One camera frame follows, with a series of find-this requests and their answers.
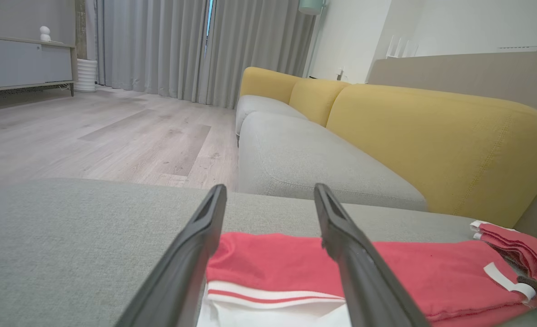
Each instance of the red clothing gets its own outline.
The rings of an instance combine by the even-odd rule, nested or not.
[[[507,291],[484,272],[486,265],[495,263],[511,281],[517,278],[484,242],[378,242],[374,246],[435,327],[489,327],[529,310],[520,294]],[[320,238],[223,234],[208,263],[206,277],[208,282],[229,282],[276,294],[291,292],[278,297],[276,301],[281,302],[307,295],[343,297],[337,264],[321,248]],[[251,292],[243,295],[238,290],[215,290],[210,285],[209,294],[220,292],[260,307],[266,301],[255,299]]]
[[[537,238],[489,223],[480,224],[479,229],[481,241],[512,257],[528,270],[530,277],[537,279]]]

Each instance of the white vase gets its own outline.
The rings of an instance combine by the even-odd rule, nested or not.
[[[77,59],[77,71],[79,79],[75,82],[75,91],[96,92],[97,87],[94,79],[97,72],[97,61]]]

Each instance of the sofa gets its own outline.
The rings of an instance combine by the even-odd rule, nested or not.
[[[207,190],[49,178],[0,190],[0,326],[111,327]],[[372,241],[462,242],[472,219],[343,205]],[[313,201],[228,193],[223,232],[319,237]],[[537,327],[537,311],[504,327]]]
[[[537,110],[247,68],[238,190],[444,213],[511,228],[537,195]]]

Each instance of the white figurine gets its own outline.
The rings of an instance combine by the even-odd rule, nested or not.
[[[50,29],[48,27],[40,27],[40,40],[50,42]]]

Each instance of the yellow sofa backrest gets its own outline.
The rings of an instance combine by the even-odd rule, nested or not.
[[[304,116],[325,126],[333,101],[350,83],[302,79],[272,70],[248,67],[242,75],[240,96],[259,95],[289,104]]]
[[[537,110],[522,104],[356,84],[327,128],[414,185],[434,213],[512,227],[537,195]]]
[[[350,85],[342,81],[300,79],[295,83],[289,105],[321,126],[327,124],[333,102],[342,89]]]

